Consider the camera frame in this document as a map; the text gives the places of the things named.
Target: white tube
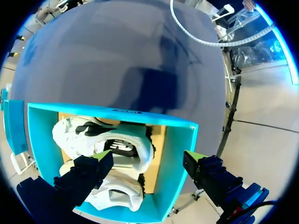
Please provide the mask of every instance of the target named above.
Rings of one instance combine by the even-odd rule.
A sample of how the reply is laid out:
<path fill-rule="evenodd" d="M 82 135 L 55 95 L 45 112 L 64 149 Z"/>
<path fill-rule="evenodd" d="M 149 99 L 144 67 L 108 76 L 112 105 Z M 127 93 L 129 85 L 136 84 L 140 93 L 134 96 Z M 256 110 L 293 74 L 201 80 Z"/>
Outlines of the white tube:
<path fill-rule="evenodd" d="M 193 39 L 194 41 L 204 44 L 204 45 L 208 45 L 211 47 L 235 47 L 235 46 L 239 46 L 239 45 L 243 45 L 252 41 L 257 40 L 258 38 L 266 35 L 267 33 L 271 32 L 274 28 L 275 28 L 275 24 L 273 23 L 271 26 L 268 26 L 266 29 L 263 29 L 262 31 L 260 31 L 259 33 L 250 36 L 244 40 L 240 40 L 240 41 L 236 41 L 236 42 L 229 42 L 229 43 L 214 43 L 214 42 L 208 42 L 208 41 L 203 41 L 201 39 L 196 38 L 195 36 L 193 36 L 192 34 L 190 34 L 184 27 L 183 25 L 178 21 L 176 15 L 174 14 L 173 11 L 173 0 L 170 0 L 170 11 L 171 11 L 171 15 L 174 19 L 174 21 L 176 22 L 176 24 L 182 29 L 182 31 L 189 36 L 191 39 Z"/>

